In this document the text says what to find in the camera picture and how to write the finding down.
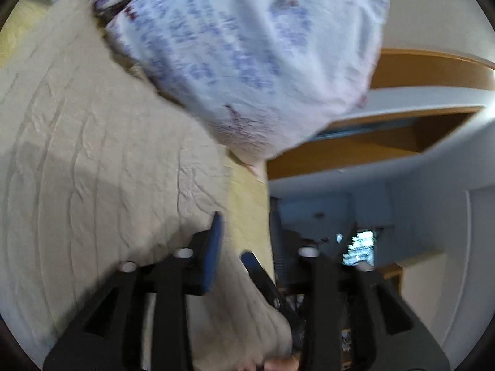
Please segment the person's right hand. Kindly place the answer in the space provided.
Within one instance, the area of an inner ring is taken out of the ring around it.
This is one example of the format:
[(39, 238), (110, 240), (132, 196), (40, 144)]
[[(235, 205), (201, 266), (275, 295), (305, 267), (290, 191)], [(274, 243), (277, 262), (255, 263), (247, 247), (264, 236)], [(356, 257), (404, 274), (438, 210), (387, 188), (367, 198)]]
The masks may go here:
[(257, 364), (254, 360), (249, 360), (244, 364), (238, 365), (238, 371), (297, 371), (300, 360), (297, 356), (291, 355), (287, 358), (271, 358), (265, 360), (262, 364)]

